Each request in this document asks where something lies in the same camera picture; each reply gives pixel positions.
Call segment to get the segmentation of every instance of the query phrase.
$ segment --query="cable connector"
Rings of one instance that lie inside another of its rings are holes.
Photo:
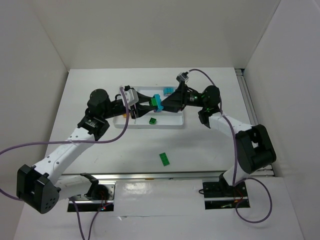
[[[176,80],[181,83],[181,82],[186,82],[189,77],[188,77],[188,71],[186,72],[181,72],[178,76],[176,76]]]

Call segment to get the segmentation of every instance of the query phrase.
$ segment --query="white panel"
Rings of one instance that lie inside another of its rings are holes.
[[[282,0],[245,70],[305,239],[319,238],[320,8]]]
[[[280,0],[29,0],[69,69],[244,68]]]
[[[263,223],[246,223],[236,215],[234,209],[203,210],[198,214],[186,211],[185,215],[178,216],[143,217],[117,217],[111,216],[111,212],[101,212],[95,219],[91,239],[302,240],[302,233],[283,179],[263,177],[260,180],[269,188],[273,200],[273,212]],[[247,190],[251,207],[239,209],[239,212],[251,220],[263,218],[269,210],[265,190],[255,181],[247,182]],[[67,206],[67,200],[60,201],[52,211],[39,214],[25,205],[14,240],[38,240],[44,236],[50,240],[81,239],[76,213],[67,212]],[[93,216],[93,212],[80,213],[85,237],[88,236]]]
[[[49,137],[66,68],[32,9],[21,0],[0,1],[0,150]],[[39,161],[45,147],[0,156],[0,188],[16,193],[16,173]],[[13,239],[23,204],[0,194],[1,239]]]

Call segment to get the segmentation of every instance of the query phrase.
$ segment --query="white wall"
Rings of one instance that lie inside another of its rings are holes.
[[[48,140],[67,70],[25,1],[0,1],[0,35],[0,149]],[[15,195],[18,168],[39,161],[44,150],[32,146],[0,156],[0,187]],[[22,207],[0,194],[1,239],[13,239]]]
[[[29,0],[69,69],[244,68],[280,0]]]
[[[319,5],[282,0],[244,72],[307,240],[320,226]]]

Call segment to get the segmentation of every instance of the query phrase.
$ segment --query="green block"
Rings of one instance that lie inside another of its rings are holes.
[[[149,105],[150,105],[150,106],[153,106],[153,107],[158,106],[158,105],[157,105],[157,100],[156,100],[155,97],[153,97],[153,98],[150,99]]]
[[[149,120],[149,124],[156,124],[156,122],[157,122],[157,119],[155,119],[155,118],[150,118],[150,120]]]
[[[165,152],[159,154],[159,156],[160,156],[160,158],[161,158],[161,161],[162,161],[163,166],[167,166],[167,165],[170,164],[170,162],[169,162],[169,160],[168,160],[168,157],[167,157],[167,155],[166,155]]]

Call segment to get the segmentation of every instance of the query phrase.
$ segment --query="blue block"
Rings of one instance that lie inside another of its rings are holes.
[[[175,90],[174,90],[172,87],[165,87],[165,88],[163,89],[163,95],[164,95],[165,97],[170,96],[171,94],[174,93],[174,91],[175,91]]]
[[[155,100],[156,100],[156,110],[154,110],[156,113],[159,113],[159,112],[161,112],[162,111],[162,109],[164,109],[164,107],[163,106],[161,106],[161,98],[160,98],[160,95],[159,94],[155,94],[154,96],[153,96],[154,98],[155,98]]]

